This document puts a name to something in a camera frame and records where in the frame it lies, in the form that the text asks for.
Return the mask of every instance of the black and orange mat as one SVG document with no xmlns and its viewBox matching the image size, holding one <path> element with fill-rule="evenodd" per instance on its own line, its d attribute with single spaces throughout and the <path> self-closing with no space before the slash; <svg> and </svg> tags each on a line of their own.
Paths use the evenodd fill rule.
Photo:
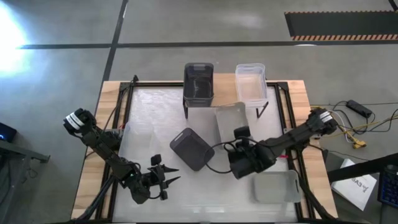
<svg viewBox="0 0 398 224">
<path fill-rule="evenodd" d="M 292 40 L 398 40 L 394 11 L 285 12 Z"/>
</svg>

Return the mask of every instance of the wooden table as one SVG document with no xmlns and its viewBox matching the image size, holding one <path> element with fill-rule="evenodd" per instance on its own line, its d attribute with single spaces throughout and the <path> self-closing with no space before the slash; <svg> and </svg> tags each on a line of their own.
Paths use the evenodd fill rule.
<svg viewBox="0 0 398 224">
<path fill-rule="evenodd" d="M 308 114 L 310 113 L 310 103 L 308 102 L 307 92 L 303 80 L 272 80 L 272 82 L 287 82 L 289 85 L 290 98 L 292 101 L 295 121 L 297 126 L 304 123 Z M 116 100 L 119 92 L 119 81 L 104 82 L 99 98 L 98 109 L 96 113 L 97 125 L 103 127 L 113 108 L 116 106 Z M 216 73 L 214 74 L 214 99 L 212 106 L 227 105 L 238 101 L 235 87 L 235 76 L 232 73 Z M 121 115 L 119 123 L 122 123 L 124 116 L 124 109 L 126 107 L 126 98 L 124 97 L 121 105 Z M 284 97 L 282 97 L 282 104 L 286 107 Z M 311 144 L 319 145 L 316 140 L 311 140 Z M 311 191 L 315 194 L 319 202 L 326 208 L 326 210 L 337 217 L 337 211 L 331 188 L 326 173 L 325 164 L 323 162 L 322 152 L 318 149 L 307 147 L 303 152 L 305 168 L 307 171 L 308 182 Z M 92 202 L 101 187 L 101 179 L 103 176 L 104 161 L 96 154 L 90 155 L 84 163 L 81 173 L 80 183 L 73 206 L 72 218 L 81 215 L 86 207 Z M 108 212 L 108 198 L 103 210 L 103 215 L 106 216 Z M 305 200 L 302 199 L 303 216 L 308 217 L 308 212 L 305 206 Z"/>
</svg>

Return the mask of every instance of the gray floor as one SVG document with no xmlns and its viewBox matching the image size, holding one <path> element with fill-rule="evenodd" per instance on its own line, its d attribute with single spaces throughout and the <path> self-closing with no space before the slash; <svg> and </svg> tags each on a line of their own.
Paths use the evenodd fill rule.
<svg viewBox="0 0 398 224">
<path fill-rule="evenodd" d="M 75 198 L 85 147 L 62 119 L 82 107 L 95 111 L 108 49 L 12 50 L 20 44 L 110 43 L 122 0 L 0 2 L 0 122 L 19 131 L 16 143 L 51 154 L 39 176 L 19 193 L 11 223 L 66 221 Z M 290 40 L 284 11 L 390 10 L 388 0 L 130 0 L 119 42 Z M 312 104 L 354 99 L 398 101 L 398 45 L 118 49 L 110 80 L 181 80 L 187 62 L 211 62 L 216 72 L 239 63 L 266 65 L 268 79 L 305 80 Z M 397 105 L 369 106 L 376 120 Z M 354 124 L 364 121 L 346 110 Z M 369 133 L 353 150 L 343 137 L 325 138 L 331 150 L 373 159 L 397 152 L 396 133 Z M 377 205 L 372 216 L 377 215 Z"/>
</svg>

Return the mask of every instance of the black bin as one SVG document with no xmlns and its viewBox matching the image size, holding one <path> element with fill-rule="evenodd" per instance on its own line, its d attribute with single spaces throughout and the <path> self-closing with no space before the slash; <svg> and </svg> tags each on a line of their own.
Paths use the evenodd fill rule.
<svg viewBox="0 0 398 224">
<path fill-rule="evenodd" d="M 213 101 L 213 64 L 188 63 L 184 69 L 183 97 L 187 107 L 209 107 Z"/>
</svg>

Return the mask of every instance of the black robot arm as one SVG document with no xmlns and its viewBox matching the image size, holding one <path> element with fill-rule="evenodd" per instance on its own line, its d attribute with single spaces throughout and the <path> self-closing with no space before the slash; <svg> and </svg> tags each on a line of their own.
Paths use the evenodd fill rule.
<svg viewBox="0 0 398 224">
<path fill-rule="evenodd" d="M 285 149 L 303 150 L 309 144 L 314 134 L 331 134 L 336 131 L 338 123 L 326 109 L 314 109 L 305 123 L 281 135 L 250 144 L 249 127 L 236 129 L 236 151 L 228 153 L 230 168 L 235 178 L 239 179 L 253 172 L 260 173 L 276 163 L 277 158 Z"/>
<path fill-rule="evenodd" d="M 130 162 L 119 157 L 115 151 L 119 150 L 121 137 L 111 131 L 103 131 L 97 127 L 94 116 L 87 110 L 78 109 L 68 115 L 64 120 L 64 127 L 69 134 L 81 139 L 84 145 L 92 148 L 113 170 L 113 175 L 123 188 L 128 187 L 132 199 L 142 204 L 147 199 L 167 199 L 167 192 L 164 190 L 179 177 L 165 180 L 166 172 L 175 172 L 177 169 L 161 165 L 160 154 L 151 157 L 151 168 L 148 173 L 141 173 L 141 165 Z M 150 187 L 159 185 L 160 194 L 156 197 L 150 196 Z"/>
</svg>

